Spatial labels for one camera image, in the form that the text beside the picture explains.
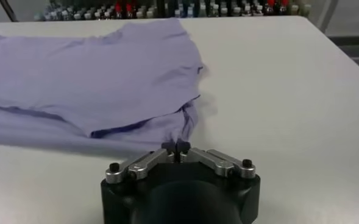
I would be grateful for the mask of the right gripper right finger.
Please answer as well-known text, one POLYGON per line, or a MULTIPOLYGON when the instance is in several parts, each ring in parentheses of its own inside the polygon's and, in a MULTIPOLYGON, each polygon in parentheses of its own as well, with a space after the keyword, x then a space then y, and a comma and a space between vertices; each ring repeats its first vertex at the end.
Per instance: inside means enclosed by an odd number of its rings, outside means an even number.
POLYGON ((228 178, 234 175, 253 179, 256 176, 256 166, 250 159, 239 160, 215 149, 201 150, 184 141, 177 142, 176 151, 181 163, 201 163, 220 177, 228 178))

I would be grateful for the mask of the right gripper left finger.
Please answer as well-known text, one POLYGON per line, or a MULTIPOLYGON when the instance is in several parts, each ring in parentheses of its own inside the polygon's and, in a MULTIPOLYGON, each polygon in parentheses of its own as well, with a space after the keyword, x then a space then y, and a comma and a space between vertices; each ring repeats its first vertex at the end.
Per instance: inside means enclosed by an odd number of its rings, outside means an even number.
POLYGON ((175 160, 176 143, 164 142, 161 148, 128 159, 123 163, 111 163, 105 171, 105 181, 108 184, 119 184, 127 178, 142 180, 148 172, 160 163, 173 163, 175 160))

